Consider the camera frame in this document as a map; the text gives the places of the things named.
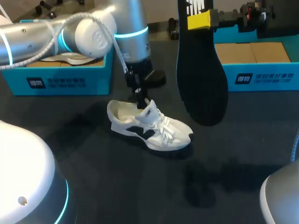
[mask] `white cable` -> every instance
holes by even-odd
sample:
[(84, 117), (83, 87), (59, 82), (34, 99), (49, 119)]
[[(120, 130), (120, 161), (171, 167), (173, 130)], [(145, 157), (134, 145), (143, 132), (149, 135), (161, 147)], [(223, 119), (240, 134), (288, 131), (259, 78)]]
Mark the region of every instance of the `white cable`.
[(43, 20), (43, 22), (47, 24), (49, 30), (52, 33), (52, 36), (53, 36), (53, 39), (54, 39), (54, 47), (55, 47), (54, 56), (56, 56), (58, 54), (58, 38), (56, 37), (55, 29), (52, 27), (52, 25), (48, 21)]
[(121, 61), (121, 65), (123, 67), (123, 70), (124, 70), (124, 73), (127, 73), (128, 71), (128, 68), (126, 66), (126, 63), (125, 63), (125, 60), (123, 59), (122, 57), (122, 54), (121, 54), (121, 50), (116, 42), (116, 39), (114, 37), (114, 34), (113, 32), (111, 31), (111, 29), (104, 23), (101, 21), (100, 18), (97, 18), (95, 16), (93, 16), (92, 14), (88, 14), (88, 13), (77, 13), (77, 14), (74, 14), (72, 16), (70, 16), (69, 18), (67, 18), (64, 23), (62, 24), (62, 26), (59, 28), (59, 30), (56, 32), (55, 34), (55, 37), (50, 41), (50, 43), (40, 52), (38, 53), (37, 55), (27, 59), (27, 60), (24, 60), (24, 61), (21, 61), (21, 62), (18, 62), (18, 63), (15, 63), (15, 64), (12, 64), (12, 65), (2, 65), (0, 66), (0, 70), (6, 70), (6, 69), (12, 69), (12, 68), (18, 68), (18, 67), (21, 67), (21, 66), (25, 66), (29, 63), (33, 63), (39, 59), (41, 59), (49, 50), (50, 48), (53, 46), (54, 42), (55, 42), (55, 39), (58, 38), (59, 34), (61, 33), (61, 31), (63, 30), (63, 28), (69, 24), (70, 22), (74, 21), (74, 20), (77, 20), (77, 19), (80, 19), (80, 18), (89, 18), (89, 19), (92, 19), (93, 21), (97, 22), (99, 25), (103, 25), (103, 27), (107, 30), (107, 32), (109, 33), (110, 37), (112, 38), (112, 42), (113, 42), (113, 45), (115, 47), (115, 50), (116, 50), (116, 53), (117, 53), (117, 56), (119, 58), (119, 60)]
[(9, 18), (8, 14), (5, 12), (4, 8), (2, 7), (2, 5), (0, 4), (0, 10), (3, 13), (3, 15), (9, 20), (11, 21), (11, 19)]
[(4, 44), (5, 44), (5, 47), (6, 47), (6, 51), (7, 51), (8, 58), (9, 58), (9, 64), (12, 65), (13, 64), (13, 56), (11, 54), (11, 50), (10, 50), (7, 38), (5, 36), (5, 33), (3, 32), (2, 29), (0, 29), (0, 36), (1, 36), (1, 38), (2, 38), (2, 40), (4, 42)]

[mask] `black stripe on shoe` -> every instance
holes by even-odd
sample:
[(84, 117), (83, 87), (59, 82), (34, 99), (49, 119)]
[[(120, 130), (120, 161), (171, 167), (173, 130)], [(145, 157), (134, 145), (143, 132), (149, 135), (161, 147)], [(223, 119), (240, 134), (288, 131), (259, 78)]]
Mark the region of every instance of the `black stripe on shoe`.
[(142, 127), (138, 127), (138, 126), (132, 126), (126, 129), (129, 132), (134, 132), (136, 134), (138, 134), (141, 138), (147, 140), (150, 137), (152, 137), (155, 134), (154, 130), (148, 130), (146, 132), (144, 132), (144, 129)]

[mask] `black insole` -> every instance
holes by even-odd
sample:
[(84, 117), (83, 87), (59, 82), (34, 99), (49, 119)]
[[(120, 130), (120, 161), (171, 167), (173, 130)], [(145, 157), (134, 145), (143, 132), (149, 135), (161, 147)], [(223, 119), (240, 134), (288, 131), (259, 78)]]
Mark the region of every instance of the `black insole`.
[[(187, 11), (196, 14), (201, 0), (189, 1), (195, 7), (189, 7), (187, 0), (178, 0), (178, 89), (192, 119), (200, 125), (213, 126), (225, 115), (228, 83), (215, 50), (213, 31), (188, 30)], [(213, 8), (213, 0), (205, 0), (204, 4), (205, 11)]]

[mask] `dark tabletop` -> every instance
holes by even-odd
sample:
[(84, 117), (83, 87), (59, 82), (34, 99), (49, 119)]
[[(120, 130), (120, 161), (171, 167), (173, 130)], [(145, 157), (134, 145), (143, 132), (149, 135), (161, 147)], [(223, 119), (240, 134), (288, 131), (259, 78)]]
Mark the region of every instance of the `dark tabletop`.
[(149, 95), (193, 129), (191, 150), (158, 156), (111, 133), (107, 103), (130, 93), (116, 57), (110, 96), (14, 97), (1, 76), (0, 119), (48, 143), (77, 197), (78, 224), (264, 224), (259, 190), (290, 161), (299, 92), (230, 93), (223, 122), (203, 127), (178, 93), (178, 42), (151, 46), (167, 85)]

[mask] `white sneaker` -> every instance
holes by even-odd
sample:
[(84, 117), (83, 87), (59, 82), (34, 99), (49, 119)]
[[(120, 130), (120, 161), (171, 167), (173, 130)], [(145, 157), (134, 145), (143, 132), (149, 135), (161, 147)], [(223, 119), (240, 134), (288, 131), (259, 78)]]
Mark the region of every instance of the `white sneaker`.
[(111, 100), (107, 106), (111, 130), (142, 139), (148, 148), (173, 151), (186, 147), (193, 134), (183, 122), (164, 116), (152, 100), (144, 110), (136, 104)]

